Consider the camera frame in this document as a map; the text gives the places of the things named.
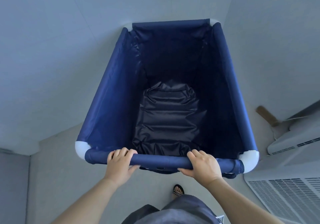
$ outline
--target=navy blue fabric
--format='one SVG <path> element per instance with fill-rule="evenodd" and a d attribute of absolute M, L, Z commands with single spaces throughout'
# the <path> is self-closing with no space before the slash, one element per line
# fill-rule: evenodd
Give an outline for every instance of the navy blue fabric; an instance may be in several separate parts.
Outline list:
<path fill-rule="evenodd" d="M 105 164 L 127 147 L 142 167 L 168 173 L 190 168 L 183 157 L 198 149 L 221 158 L 225 172 L 243 172 L 235 159 L 256 145 L 221 25 L 209 23 L 123 28 L 77 139 L 92 147 L 86 161 Z"/>

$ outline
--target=sandal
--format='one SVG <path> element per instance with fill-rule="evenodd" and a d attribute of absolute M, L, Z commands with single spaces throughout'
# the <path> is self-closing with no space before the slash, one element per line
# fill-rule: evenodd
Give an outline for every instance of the sandal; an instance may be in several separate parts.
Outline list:
<path fill-rule="evenodd" d="M 176 191 L 176 190 L 175 190 L 175 187 L 178 187 L 178 188 L 182 191 L 182 194 L 181 194 L 180 192 Z M 176 185 L 173 187 L 172 193 L 179 197 L 179 196 L 181 196 L 181 195 L 184 195 L 184 190 L 183 190 L 183 188 L 182 188 L 180 185 L 176 184 Z"/>

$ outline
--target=gray floor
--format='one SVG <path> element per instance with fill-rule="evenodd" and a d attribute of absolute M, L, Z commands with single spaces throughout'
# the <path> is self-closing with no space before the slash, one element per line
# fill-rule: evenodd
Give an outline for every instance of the gray floor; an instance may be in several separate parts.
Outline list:
<path fill-rule="evenodd" d="M 266 154 L 266 146 L 273 141 L 273 133 L 252 107 L 247 107 L 247 110 L 257 146 L 262 154 Z M 27 223 L 50 223 L 103 177 L 106 166 L 90 165 L 75 153 L 74 141 L 80 128 L 81 125 L 75 126 L 42 141 L 40 152 L 31 157 Z M 228 182 L 263 206 L 245 183 L 243 175 Z M 171 190 L 176 183 L 182 185 L 187 194 L 200 198 L 217 215 L 223 214 L 215 199 L 194 179 L 181 173 L 162 175 L 137 170 L 113 195 L 100 223 L 120 223 L 145 204 L 162 208 L 170 201 Z"/>

